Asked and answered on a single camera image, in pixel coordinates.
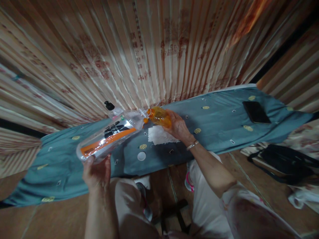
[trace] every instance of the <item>shoe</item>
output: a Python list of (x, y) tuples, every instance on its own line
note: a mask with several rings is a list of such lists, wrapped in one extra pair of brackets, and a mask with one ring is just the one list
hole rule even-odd
[(190, 192), (194, 192), (194, 186), (192, 186), (189, 181), (188, 181), (188, 175), (189, 175), (189, 168), (191, 166), (191, 164), (193, 163), (194, 159), (187, 162), (186, 163), (186, 166), (187, 166), (187, 173), (186, 173), (186, 178), (185, 178), (185, 181), (184, 181), (184, 184), (185, 184), (185, 187), (187, 188), (188, 191)]
[(141, 193), (142, 199), (145, 202), (145, 208), (143, 209), (143, 213), (148, 221), (152, 221), (153, 212), (146, 201), (146, 189), (145, 189), (144, 185), (140, 182), (136, 183), (136, 186)]

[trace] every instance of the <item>sleeve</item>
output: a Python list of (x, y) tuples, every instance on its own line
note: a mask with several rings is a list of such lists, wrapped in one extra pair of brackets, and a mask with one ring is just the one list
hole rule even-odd
[(234, 238), (300, 238), (300, 236), (263, 200), (241, 183), (224, 192), (221, 207), (225, 211)]

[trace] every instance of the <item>person's left hand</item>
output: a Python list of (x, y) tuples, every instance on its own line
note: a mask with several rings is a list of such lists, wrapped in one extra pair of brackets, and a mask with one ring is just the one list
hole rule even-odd
[(99, 164), (93, 164), (94, 156), (90, 156), (84, 163), (82, 178), (89, 188), (89, 192), (108, 191), (111, 179), (111, 154)]

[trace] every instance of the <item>forearm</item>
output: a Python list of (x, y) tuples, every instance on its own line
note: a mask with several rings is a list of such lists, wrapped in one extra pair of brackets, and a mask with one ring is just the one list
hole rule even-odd
[(118, 222), (109, 192), (89, 194), (85, 239), (118, 238)]
[[(188, 137), (182, 140), (182, 142), (186, 147), (188, 147), (195, 140), (195, 137), (190, 134)], [(225, 191), (236, 184), (237, 180), (234, 178), (234, 176), (200, 143), (192, 147), (190, 152), (197, 161), (198, 166), (208, 185), (219, 198), (222, 197)]]

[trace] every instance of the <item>black bottle cap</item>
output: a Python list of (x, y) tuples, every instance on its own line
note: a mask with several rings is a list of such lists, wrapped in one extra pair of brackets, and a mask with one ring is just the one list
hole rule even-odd
[(112, 104), (112, 103), (110, 103), (110, 102), (108, 102), (108, 101), (105, 101), (104, 102), (104, 104), (105, 104), (105, 107), (108, 109), (108, 110), (114, 110), (114, 108), (115, 108), (115, 106), (114, 106), (114, 104)]

